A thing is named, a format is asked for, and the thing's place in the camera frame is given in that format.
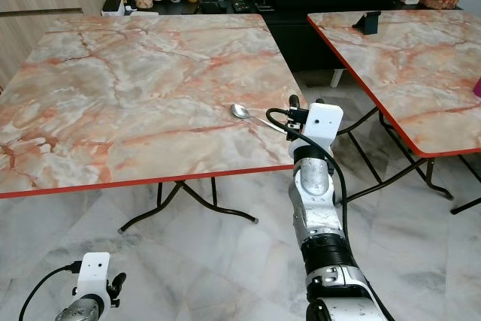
table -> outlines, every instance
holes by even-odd
[[[376,105],[345,133],[366,160],[351,131],[379,110],[386,131],[396,131],[421,157],[414,161],[403,148],[411,166],[396,176],[416,169],[431,188],[452,198],[449,191],[431,183],[431,175],[437,157],[463,159],[463,153],[481,151],[481,101],[472,91],[481,76],[481,19],[464,11],[383,11],[378,33],[363,35],[352,27],[363,14],[308,16]],[[419,169],[423,162],[428,163],[427,174]],[[376,189],[389,184],[375,177]]]
[[[292,93],[256,14],[59,20],[0,95],[0,198],[289,169],[285,135],[229,106]]]

black phone stand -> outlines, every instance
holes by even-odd
[[[376,34],[379,15],[381,15],[380,11],[370,11],[365,13],[352,27],[355,29],[360,29],[364,35]]]

spoon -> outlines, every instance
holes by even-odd
[[[276,131],[284,134],[286,133],[283,129],[275,126],[272,123],[269,123],[267,120],[263,120],[261,118],[251,116],[249,114],[249,111],[240,104],[231,105],[231,113],[234,114],[237,118],[241,118],[242,120],[247,120],[249,118],[256,118],[257,120],[260,120],[261,122],[263,122],[265,125],[270,126],[272,129],[275,129]]]

red table edge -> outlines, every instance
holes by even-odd
[[[29,191],[17,191],[17,192],[0,193],[0,199],[2,199],[2,198],[14,198],[14,197],[27,197],[27,196],[31,196],[31,195],[52,195],[52,194],[56,194],[56,193],[89,191],[89,190],[92,190],[92,189],[137,186],[137,185],[149,184],[149,183],[174,182],[176,180],[196,180],[196,179],[199,179],[199,178],[232,176],[232,175],[236,175],[236,174],[260,173],[260,172],[269,172],[269,171],[284,171],[284,170],[289,170],[289,169],[293,169],[293,168],[294,168],[294,165],[275,165],[273,167],[245,168],[245,169],[236,169],[235,171],[219,171],[219,172],[210,172],[210,173],[187,174],[185,176],[146,178],[146,179],[143,179],[143,180],[124,180],[124,181],[121,181],[121,182],[96,183],[96,184],[87,184],[87,185],[84,185],[84,186],[69,186],[69,187],[62,187],[62,188],[32,189],[32,190],[29,190]]]
[[[337,51],[335,46],[329,41],[329,39],[322,33],[321,29],[314,23],[314,21],[307,15],[307,21],[313,26],[313,28],[319,33],[321,38],[326,42],[326,44],[331,48],[334,54],[338,57],[338,59],[344,64],[344,66],[349,70],[351,75],[357,80],[359,85],[362,89],[369,95],[369,98],[374,102],[374,104],[383,112],[383,114],[387,117],[388,121],[391,125],[396,129],[396,132],[403,138],[403,141],[406,142],[407,146],[419,157],[421,158],[436,158],[436,157],[443,157],[443,156],[457,156],[458,154],[465,154],[465,153],[478,153],[481,152],[480,148],[473,148],[470,150],[451,150],[447,152],[440,152],[440,153],[425,153],[421,151],[416,145],[411,141],[409,136],[402,130],[402,128],[398,125],[398,123],[394,120],[394,118],[389,114],[389,112],[383,107],[381,102],[376,98],[376,96],[369,90],[369,87],[362,81],[362,79],[356,74],[354,69],[351,68],[349,63],[341,56],[341,54]]]

